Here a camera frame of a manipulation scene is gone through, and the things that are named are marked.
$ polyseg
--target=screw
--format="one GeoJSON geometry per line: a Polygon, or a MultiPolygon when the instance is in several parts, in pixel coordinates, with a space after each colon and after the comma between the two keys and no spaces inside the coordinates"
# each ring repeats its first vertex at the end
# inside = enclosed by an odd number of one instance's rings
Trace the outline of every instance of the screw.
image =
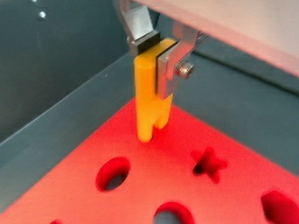
{"type": "Polygon", "coordinates": [[[194,64],[187,60],[182,60],[175,67],[175,73],[186,80],[193,76],[194,64]]]}
{"type": "Polygon", "coordinates": [[[43,20],[47,18],[47,14],[46,14],[44,11],[42,11],[42,12],[39,13],[39,17],[40,17],[40,19],[43,19],[43,20]]]}

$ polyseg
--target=yellow peg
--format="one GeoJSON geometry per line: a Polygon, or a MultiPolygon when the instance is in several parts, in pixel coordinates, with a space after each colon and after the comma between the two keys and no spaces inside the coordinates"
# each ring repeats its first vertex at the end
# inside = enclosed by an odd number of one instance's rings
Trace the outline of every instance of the yellow peg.
{"type": "Polygon", "coordinates": [[[174,43],[173,39],[165,39],[135,58],[136,130],[144,143],[153,139],[154,127],[161,130],[170,119],[174,95],[165,100],[157,95],[157,58],[174,43]]]}

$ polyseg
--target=red board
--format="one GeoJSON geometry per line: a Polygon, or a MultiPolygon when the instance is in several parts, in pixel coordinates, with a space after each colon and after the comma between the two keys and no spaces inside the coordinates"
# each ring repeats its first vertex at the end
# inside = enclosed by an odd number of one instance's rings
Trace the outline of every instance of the red board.
{"type": "Polygon", "coordinates": [[[131,101],[0,223],[150,224],[170,210],[187,224],[298,224],[298,202],[298,177],[175,106],[166,128],[140,143],[131,101]],[[124,183],[106,191],[118,174],[124,183]]]}

